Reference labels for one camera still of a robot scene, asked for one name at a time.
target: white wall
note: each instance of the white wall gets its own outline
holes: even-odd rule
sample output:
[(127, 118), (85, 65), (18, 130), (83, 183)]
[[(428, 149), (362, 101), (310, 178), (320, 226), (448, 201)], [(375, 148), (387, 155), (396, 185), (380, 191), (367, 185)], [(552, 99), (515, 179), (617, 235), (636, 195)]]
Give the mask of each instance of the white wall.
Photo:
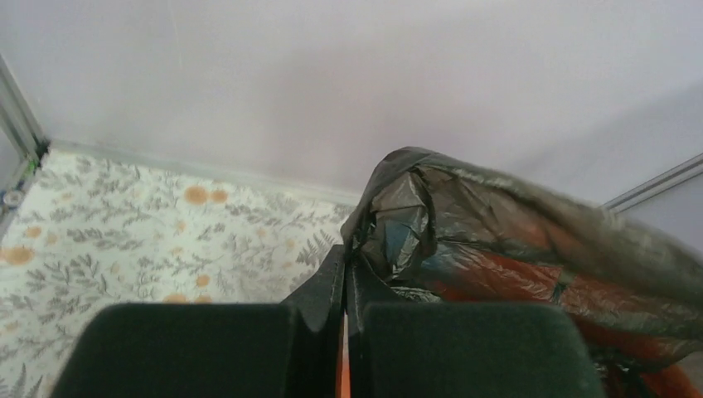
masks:
[(354, 192), (419, 145), (605, 202), (703, 152), (702, 37), (693, 0), (0, 0), (50, 137)]

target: plastic bag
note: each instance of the plastic bag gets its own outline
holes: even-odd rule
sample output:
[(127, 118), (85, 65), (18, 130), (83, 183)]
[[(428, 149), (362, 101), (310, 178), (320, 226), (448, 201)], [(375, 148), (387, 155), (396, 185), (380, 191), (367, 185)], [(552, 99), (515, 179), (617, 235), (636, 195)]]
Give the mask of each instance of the plastic bag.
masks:
[(660, 371), (703, 349), (703, 262), (658, 231), (422, 148), (376, 167), (342, 227), (390, 286), (560, 305), (594, 357)]

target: black foam block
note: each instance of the black foam block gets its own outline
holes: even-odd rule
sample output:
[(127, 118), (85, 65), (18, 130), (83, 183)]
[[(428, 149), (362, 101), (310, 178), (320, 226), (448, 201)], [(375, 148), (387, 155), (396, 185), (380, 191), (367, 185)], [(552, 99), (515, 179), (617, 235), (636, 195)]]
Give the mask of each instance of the black foam block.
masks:
[(55, 398), (298, 396), (297, 310), (124, 304), (86, 328)]
[(364, 327), (374, 397), (604, 397), (558, 308), (371, 303)]

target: baseboard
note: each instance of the baseboard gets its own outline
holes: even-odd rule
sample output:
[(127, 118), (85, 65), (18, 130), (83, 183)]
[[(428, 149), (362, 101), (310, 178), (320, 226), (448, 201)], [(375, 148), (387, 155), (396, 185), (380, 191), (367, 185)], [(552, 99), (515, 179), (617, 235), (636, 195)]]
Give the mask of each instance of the baseboard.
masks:
[(51, 140), (50, 152), (58, 150), (69, 153), (83, 153), (97, 158), (107, 158), (115, 162), (132, 163), (145, 167), (160, 168), (172, 172), (180, 172), (195, 177), (210, 178), (223, 182), (248, 185), (267, 191), (287, 192), (300, 197), (319, 201), (329, 201), (341, 205), (356, 206), (361, 199), (361, 193), (341, 192), (325, 187), (315, 187), (309, 184), (283, 178), (272, 178), (249, 172), (222, 170), (218, 167), (199, 163), (183, 162), (176, 159), (156, 158), (153, 156), (130, 153), (119, 149), (106, 148), (100, 145), (73, 143), (61, 139)]

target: floral pattern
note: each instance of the floral pattern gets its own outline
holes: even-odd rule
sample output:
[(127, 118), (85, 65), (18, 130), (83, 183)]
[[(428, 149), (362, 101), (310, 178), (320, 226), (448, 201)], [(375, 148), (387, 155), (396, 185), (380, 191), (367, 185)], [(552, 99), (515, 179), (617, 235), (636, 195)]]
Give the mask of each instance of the floral pattern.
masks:
[(0, 396), (48, 396), (110, 304), (283, 299), (351, 211), (52, 151), (0, 245)]

